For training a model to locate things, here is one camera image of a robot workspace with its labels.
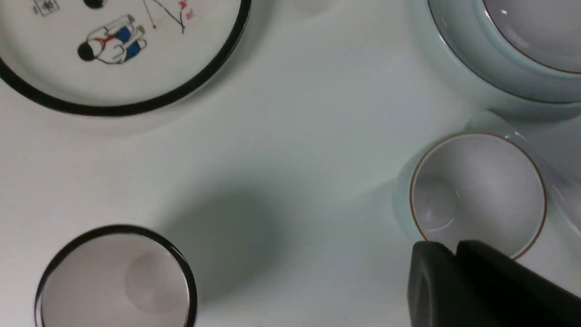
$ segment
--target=black rim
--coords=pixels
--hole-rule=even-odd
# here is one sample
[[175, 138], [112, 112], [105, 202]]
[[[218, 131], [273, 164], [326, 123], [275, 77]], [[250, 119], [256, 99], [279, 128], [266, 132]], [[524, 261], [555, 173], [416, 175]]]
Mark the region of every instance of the black rim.
[[8, 67], [8, 65], [2, 60], [2, 58], [0, 58], [0, 78], [21, 95], [42, 106], [56, 111], [85, 116], [109, 117], [130, 116], [152, 111], [183, 99], [187, 95], [197, 90], [200, 86], [204, 85], [205, 82], [207, 82], [212, 76], [214, 76], [214, 74], [216, 74], [216, 72], [225, 64], [226, 60], [230, 57], [238, 45], [238, 41], [240, 41], [250, 16], [251, 6], [252, 0], [241, 0], [240, 10], [238, 12], [238, 17], [236, 18], [232, 32], [228, 36], [224, 46], [220, 49], [218, 54], [200, 73], [173, 91], [153, 99], [137, 102], [134, 104], [118, 106], [92, 106], [75, 104], [69, 101], [55, 98], [28, 84], [14, 71], [12, 71], [12, 69], [10, 69], [10, 67]]
[[36, 322], [36, 326], [49, 327], [45, 325], [44, 320], [42, 319], [42, 293], [44, 292], [46, 282], [48, 281], [51, 274], [55, 271], [55, 269], [63, 262], [63, 260], [66, 257], [69, 256], [69, 254], [71, 254], [81, 245], [91, 240], [95, 240], [100, 237], [113, 234], [133, 234], [147, 237], [156, 242], [157, 244], [163, 246], [171, 254], [171, 256], [178, 262], [182, 270], [182, 273], [184, 274], [186, 284], [188, 286], [188, 296], [189, 296], [188, 317], [184, 323], [184, 327], [193, 327], [194, 323], [196, 322], [196, 317], [198, 315], [198, 290], [196, 288], [196, 282], [195, 279], [193, 278], [192, 270], [189, 267], [186, 259], [184, 258], [184, 255], [182, 255], [181, 252], [163, 236], [155, 232], [152, 232], [151, 230], [131, 225], [113, 225], [91, 230], [72, 240], [69, 244], [63, 247], [62, 250], [60, 250], [55, 255], [55, 257], [46, 267], [46, 270], [42, 274], [42, 277], [40, 278], [40, 282], [38, 284], [38, 289], [34, 300], [34, 319]]

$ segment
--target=black object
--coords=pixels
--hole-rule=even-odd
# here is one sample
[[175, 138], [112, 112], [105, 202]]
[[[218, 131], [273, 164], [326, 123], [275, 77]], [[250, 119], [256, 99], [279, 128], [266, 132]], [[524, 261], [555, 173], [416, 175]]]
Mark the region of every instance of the black object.
[[581, 326], [581, 298], [479, 241], [416, 243], [408, 304], [413, 327]]

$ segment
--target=gold rim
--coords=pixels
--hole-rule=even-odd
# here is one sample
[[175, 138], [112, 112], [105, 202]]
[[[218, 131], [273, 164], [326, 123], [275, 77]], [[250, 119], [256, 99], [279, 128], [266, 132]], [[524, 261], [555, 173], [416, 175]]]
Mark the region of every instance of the gold rim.
[[482, 0], [482, 4], [484, 5], [484, 10], [486, 11], [486, 16], [489, 18], [490, 22], [492, 23], [492, 25], [494, 26], [494, 28], [498, 31], [498, 33], [506, 40], [506, 42], [508, 42], [515, 50], [517, 50], [521, 55], [527, 57], [528, 59], [530, 59], [531, 61], [538, 63], [539, 65], [541, 65], [542, 67], [545, 68], [549, 68], [552, 70], [556, 70], [558, 72], [561, 73], [567, 73], [567, 74], [573, 74], [573, 75], [580, 75], [581, 71], [576, 72], [574, 70], [566, 70], [566, 69], [561, 69], [561, 68], [557, 68], [557, 67], [553, 67], [553, 66], [549, 66], [545, 63], [542, 63], [540, 61], [538, 61], [537, 59], [529, 56], [528, 54], [524, 53], [521, 49], [519, 49], [514, 43], [512, 43], [508, 37], [506, 35], [504, 35], [504, 33], [500, 30], [500, 28], [498, 27], [498, 25], [494, 22], [494, 19], [492, 19], [492, 16], [490, 15], [490, 10], [488, 9], [488, 6], [486, 5], [486, 1]]
[[414, 203], [412, 201], [413, 199], [413, 194], [414, 194], [414, 182], [415, 182], [415, 178], [417, 177], [417, 174], [419, 172], [419, 167], [422, 165], [422, 163], [424, 163], [424, 161], [426, 160], [426, 158], [428, 157], [428, 155], [430, 155], [437, 147], [439, 147], [440, 145], [454, 139], [457, 138], [459, 136], [466, 136], [466, 135], [487, 135], [487, 136], [493, 136], [495, 138], [499, 138], [500, 140], [503, 140], [509, 144], [511, 144], [512, 146], [514, 146], [515, 148], [517, 148], [521, 153], [523, 153], [526, 158], [529, 160], [529, 162], [533, 165], [537, 176], [539, 177], [539, 181], [541, 182], [541, 186], [543, 187], [543, 200], [544, 200], [544, 208], [543, 208], [543, 218], [541, 220], [541, 224], [539, 226], [539, 229], [537, 231], [537, 233], [535, 234], [535, 236], [533, 237], [533, 239], [530, 241], [530, 243], [517, 255], [515, 255], [512, 259], [517, 260], [518, 258], [522, 257], [525, 253], [527, 253], [531, 247], [533, 247], [533, 245], [537, 242], [537, 239], [539, 238], [539, 236], [541, 235], [541, 232], [543, 231], [544, 228], [544, 224], [545, 221], [547, 219], [547, 206], [548, 206], [548, 199], [547, 199], [547, 187], [545, 186], [543, 177], [541, 176], [541, 173], [539, 171], [539, 167], [537, 167], [536, 163], [533, 161], [533, 159], [530, 157], [530, 155], [528, 153], [526, 153], [525, 150], [523, 150], [519, 145], [517, 145], [516, 143], [512, 142], [511, 140], [507, 140], [506, 138], [499, 136], [497, 134], [493, 134], [493, 133], [488, 133], [488, 132], [463, 132], [463, 133], [457, 133], [451, 136], [448, 136], [440, 141], [438, 141], [436, 144], [434, 144], [433, 146], [430, 147], [430, 149], [428, 149], [424, 155], [422, 156], [422, 158], [419, 160], [418, 164], [415, 166], [414, 169], [414, 173], [411, 176], [411, 183], [410, 183], [410, 210], [411, 210], [411, 216], [414, 219], [414, 224], [415, 227], [418, 229], [419, 234], [422, 236], [422, 238], [426, 241], [429, 241], [428, 238], [426, 237], [426, 234], [424, 233], [424, 231], [422, 230], [422, 228], [419, 226], [419, 222], [417, 217], [415, 216], [415, 211], [414, 211]]

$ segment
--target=saucer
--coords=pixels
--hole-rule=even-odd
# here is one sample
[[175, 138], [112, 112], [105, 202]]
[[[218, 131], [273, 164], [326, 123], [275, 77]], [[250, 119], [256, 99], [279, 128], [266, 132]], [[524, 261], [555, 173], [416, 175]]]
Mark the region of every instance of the saucer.
[[57, 111], [127, 116], [205, 84], [236, 48], [252, 0], [0, 3], [0, 77]]

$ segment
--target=brown rim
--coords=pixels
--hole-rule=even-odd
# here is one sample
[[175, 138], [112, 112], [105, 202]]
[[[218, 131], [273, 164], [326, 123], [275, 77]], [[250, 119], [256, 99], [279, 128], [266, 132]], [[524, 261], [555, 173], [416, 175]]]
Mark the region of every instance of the brown rim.
[[541, 224], [539, 226], [539, 230], [537, 231], [537, 233], [535, 234], [535, 236], [533, 237], [533, 239], [530, 241], [530, 243], [520, 252], [518, 253], [516, 256], [514, 256], [512, 259], [517, 260], [518, 258], [522, 257], [525, 253], [527, 253], [530, 248], [535, 244], [535, 242], [537, 242], [537, 239], [539, 238], [539, 236], [541, 235], [541, 232], [543, 231], [544, 228], [544, 224], [545, 224], [545, 220], [547, 219], [547, 205], [548, 205], [548, 199], [547, 199], [547, 188], [545, 186], [543, 177], [541, 176], [541, 173], [539, 171], [539, 168], [537, 167], [536, 163], [533, 161], [533, 159], [530, 157], [530, 155], [528, 153], [525, 152], [525, 150], [523, 150], [520, 146], [518, 146], [516, 143], [512, 142], [511, 140], [507, 140], [506, 138], [499, 136], [497, 134], [493, 134], [493, 133], [488, 133], [488, 132], [484, 132], [484, 131], [468, 131], [468, 132], [462, 132], [462, 133], [457, 133], [457, 134], [453, 134], [450, 135], [440, 141], [438, 141], [436, 144], [434, 144], [433, 146], [430, 147], [430, 149], [428, 149], [424, 155], [422, 156], [422, 158], [419, 160], [418, 164], [415, 166], [414, 169], [414, 173], [411, 176], [411, 183], [410, 183], [410, 210], [411, 210], [411, 216], [414, 219], [414, 224], [415, 227], [418, 229], [420, 235], [422, 236], [422, 238], [426, 241], [429, 241], [428, 238], [426, 237], [426, 234], [424, 233], [424, 231], [421, 229], [421, 227], [419, 226], [419, 222], [418, 219], [415, 216], [415, 211], [414, 211], [414, 203], [412, 201], [413, 199], [413, 194], [414, 194], [414, 182], [415, 182], [415, 178], [417, 177], [418, 171], [419, 171], [419, 167], [422, 165], [422, 163], [424, 163], [424, 160], [426, 160], [426, 158], [428, 157], [428, 155], [430, 155], [437, 147], [439, 147], [440, 145], [456, 138], [459, 136], [466, 136], [466, 135], [487, 135], [487, 136], [493, 136], [495, 138], [499, 138], [500, 140], [503, 140], [509, 144], [511, 144], [512, 146], [514, 146], [515, 148], [517, 148], [521, 153], [523, 153], [526, 158], [529, 160], [529, 162], [533, 165], [533, 167], [535, 168], [535, 171], [537, 173], [537, 176], [539, 177], [539, 180], [541, 182], [541, 186], [543, 187], [543, 198], [544, 198], [544, 208], [543, 208], [543, 219], [541, 220]]
[[444, 45], [452, 52], [452, 54], [464, 65], [464, 67], [468, 68], [468, 70], [470, 70], [474, 75], [478, 76], [482, 81], [484, 81], [486, 84], [494, 87], [495, 89], [502, 91], [504, 93], [507, 93], [509, 95], [512, 95], [513, 97], [517, 97], [519, 99], [522, 100], [526, 100], [526, 101], [531, 101], [531, 102], [535, 102], [538, 104], [553, 104], [553, 105], [568, 105], [568, 104], [575, 104], [578, 103], [576, 101], [565, 101], [565, 102], [559, 102], [559, 101], [541, 101], [541, 100], [536, 100], [536, 99], [532, 99], [532, 98], [527, 98], [524, 97], [522, 95], [513, 93], [511, 91], [505, 90], [504, 88], [501, 88], [499, 86], [496, 86], [494, 84], [492, 84], [491, 82], [489, 82], [486, 78], [484, 78], [482, 75], [480, 75], [479, 73], [477, 73], [475, 70], [473, 70], [470, 65], [468, 65], [467, 63], [464, 62], [464, 60], [462, 60], [462, 58], [460, 58], [460, 56], [458, 55], [458, 53], [456, 53], [456, 51], [454, 50], [454, 48], [452, 48], [448, 42], [446, 41], [446, 38], [444, 37], [444, 34], [442, 33], [442, 30], [440, 29], [440, 26], [438, 26], [437, 22], [436, 22], [436, 16], [434, 16], [434, 11], [432, 9], [432, 5], [431, 5], [431, 0], [426, 0], [428, 3], [428, 8], [430, 11], [430, 15], [432, 15], [432, 21], [434, 23], [434, 25], [436, 26], [436, 29], [438, 31], [438, 35], [440, 35], [440, 39], [442, 40], [442, 42], [444, 43]]
[[542, 63], [540, 61], [538, 61], [537, 59], [527, 55], [526, 53], [524, 53], [522, 50], [520, 50], [514, 43], [512, 43], [508, 37], [500, 30], [500, 28], [498, 27], [498, 25], [494, 22], [494, 19], [492, 19], [492, 16], [490, 15], [490, 10], [488, 9], [488, 6], [486, 5], [486, 0], [482, 0], [482, 4], [484, 5], [484, 10], [486, 11], [486, 16], [488, 17], [488, 19], [490, 20], [490, 22], [492, 23], [492, 25], [494, 25], [494, 28], [498, 31], [498, 33], [500, 33], [500, 35], [506, 40], [506, 42], [508, 42], [514, 49], [516, 49], [518, 52], [520, 52], [523, 56], [527, 57], [528, 59], [534, 61], [535, 63], [538, 63], [539, 65], [552, 69], [552, 70], [556, 70], [558, 72], [562, 72], [562, 73], [569, 73], [569, 74], [574, 74], [574, 75], [580, 75], [581, 71], [576, 72], [573, 70], [566, 70], [566, 69], [561, 69], [561, 68], [557, 68], [557, 67], [553, 67], [553, 66], [549, 66], [545, 63]]

